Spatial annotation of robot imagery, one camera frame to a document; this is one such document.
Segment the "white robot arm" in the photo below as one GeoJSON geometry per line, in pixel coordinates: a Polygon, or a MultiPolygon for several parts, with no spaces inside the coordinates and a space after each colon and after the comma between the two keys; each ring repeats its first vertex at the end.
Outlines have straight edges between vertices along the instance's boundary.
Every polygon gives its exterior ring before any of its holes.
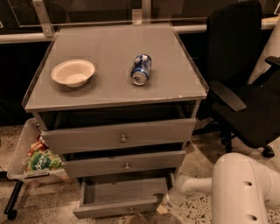
{"type": "Polygon", "coordinates": [[[212,195],[213,224],[268,224],[266,210],[280,207],[280,173],[251,157],[228,153],[210,178],[179,175],[157,206],[167,214],[196,193],[212,195]]]}

